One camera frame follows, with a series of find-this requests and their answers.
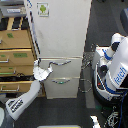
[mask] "black floor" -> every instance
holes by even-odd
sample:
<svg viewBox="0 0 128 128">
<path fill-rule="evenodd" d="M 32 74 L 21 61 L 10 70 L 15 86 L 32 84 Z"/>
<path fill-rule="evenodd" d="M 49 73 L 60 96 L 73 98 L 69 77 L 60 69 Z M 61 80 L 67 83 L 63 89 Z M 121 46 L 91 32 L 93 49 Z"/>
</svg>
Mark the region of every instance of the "black floor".
<svg viewBox="0 0 128 128">
<path fill-rule="evenodd" d="M 92 0 L 89 27 L 87 31 L 85 52 L 91 52 L 92 44 L 110 46 L 111 37 L 115 33 L 127 36 L 121 21 L 120 12 L 128 7 L 128 1 L 121 0 Z"/>
</svg>

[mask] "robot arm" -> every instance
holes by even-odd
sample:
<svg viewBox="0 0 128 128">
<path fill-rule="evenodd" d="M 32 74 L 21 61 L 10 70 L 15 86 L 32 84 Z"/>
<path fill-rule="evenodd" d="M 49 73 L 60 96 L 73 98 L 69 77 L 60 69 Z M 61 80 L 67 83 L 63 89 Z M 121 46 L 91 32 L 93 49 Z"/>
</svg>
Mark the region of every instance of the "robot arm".
<svg viewBox="0 0 128 128">
<path fill-rule="evenodd" d="M 17 120 L 18 117 L 23 113 L 23 111 L 33 102 L 33 100 L 38 96 L 40 90 L 40 82 L 35 80 L 32 82 L 30 90 L 15 99 L 9 99 L 6 102 L 6 109 L 9 115 Z"/>
</svg>

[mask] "white panel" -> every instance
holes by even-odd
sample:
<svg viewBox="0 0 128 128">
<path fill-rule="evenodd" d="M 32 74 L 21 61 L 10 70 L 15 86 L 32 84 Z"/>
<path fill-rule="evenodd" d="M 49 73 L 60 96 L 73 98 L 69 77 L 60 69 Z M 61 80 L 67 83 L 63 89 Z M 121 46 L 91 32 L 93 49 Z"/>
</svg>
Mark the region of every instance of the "white panel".
<svg viewBox="0 0 128 128">
<path fill-rule="evenodd" d="M 47 69 L 49 62 L 58 64 L 51 64 L 53 72 L 50 74 L 49 78 L 80 77 L 82 59 L 42 60 L 40 67 Z"/>
<path fill-rule="evenodd" d="M 27 7 L 26 0 L 24 2 L 29 17 L 31 9 Z M 30 2 L 41 50 L 38 57 L 82 56 L 91 0 L 30 0 Z M 48 17 L 38 15 L 38 2 L 48 3 Z"/>
<path fill-rule="evenodd" d="M 52 82 L 51 79 L 48 79 L 44 82 L 47 99 L 76 98 L 78 92 L 78 85 L 79 79 L 70 79 L 70 81 L 64 84 Z"/>
</svg>

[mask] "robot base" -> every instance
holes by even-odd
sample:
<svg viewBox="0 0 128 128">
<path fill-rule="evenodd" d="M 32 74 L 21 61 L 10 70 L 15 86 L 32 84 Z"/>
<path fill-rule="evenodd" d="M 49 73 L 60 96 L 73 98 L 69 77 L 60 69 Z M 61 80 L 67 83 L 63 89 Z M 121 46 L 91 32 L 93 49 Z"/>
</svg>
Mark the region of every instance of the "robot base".
<svg viewBox="0 0 128 128">
<path fill-rule="evenodd" d="M 92 78 L 92 87 L 93 87 L 93 93 L 95 98 L 99 101 L 99 103 L 103 106 L 116 106 L 117 104 L 119 104 L 120 99 L 114 99 L 112 98 L 111 101 L 105 99 L 103 96 L 100 95 L 100 93 L 97 91 L 96 89 L 96 84 L 95 84 L 95 79 L 94 79 L 94 70 L 91 69 L 91 78 Z"/>
</svg>

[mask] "wooden cabinet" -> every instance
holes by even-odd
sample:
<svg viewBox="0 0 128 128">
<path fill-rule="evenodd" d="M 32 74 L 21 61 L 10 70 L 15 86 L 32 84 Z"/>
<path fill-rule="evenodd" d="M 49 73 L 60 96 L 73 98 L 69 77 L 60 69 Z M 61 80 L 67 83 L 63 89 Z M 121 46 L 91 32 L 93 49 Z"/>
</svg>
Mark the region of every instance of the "wooden cabinet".
<svg viewBox="0 0 128 128">
<path fill-rule="evenodd" d="M 7 30 L 0 31 L 0 93 L 27 92 L 31 80 L 4 81 L 7 77 L 32 76 L 36 54 L 29 30 L 12 30 L 14 18 L 9 18 Z"/>
</svg>

